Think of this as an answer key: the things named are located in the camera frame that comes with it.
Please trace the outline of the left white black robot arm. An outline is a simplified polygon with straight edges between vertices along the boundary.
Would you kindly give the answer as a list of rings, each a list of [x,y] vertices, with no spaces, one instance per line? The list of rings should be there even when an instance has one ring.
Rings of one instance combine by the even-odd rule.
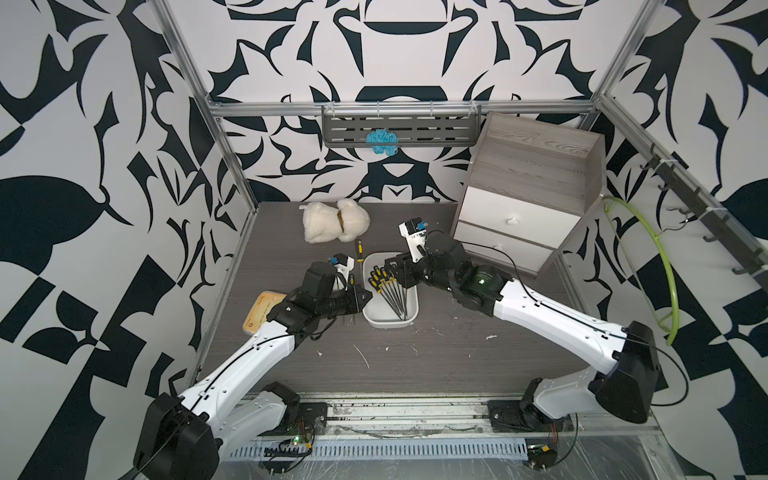
[[[301,286],[266,314],[256,332],[222,365],[178,396],[164,393],[147,408],[128,478],[210,479],[220,461],[255,437],[292,423],[299,396],[267,385],[241,399],[304,341],[322,320],[360,313],[373,295],[328,261],[315,262]]]

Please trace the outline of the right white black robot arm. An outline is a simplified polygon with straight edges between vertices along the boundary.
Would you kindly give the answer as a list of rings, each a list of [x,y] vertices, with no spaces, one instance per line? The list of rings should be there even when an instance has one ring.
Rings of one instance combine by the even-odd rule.
[[[585,412],[606,412],[634,424],[648,420],[660,373],[649,327],[596,319],[495,266],[475,265],[463,245],[445,234],[410,234],[407,243],[407,252],[385,262],[403,286],[447,291],[463,307],[528,329],[586,363],[576,373],[532,380],[504,427],[548,430]]]

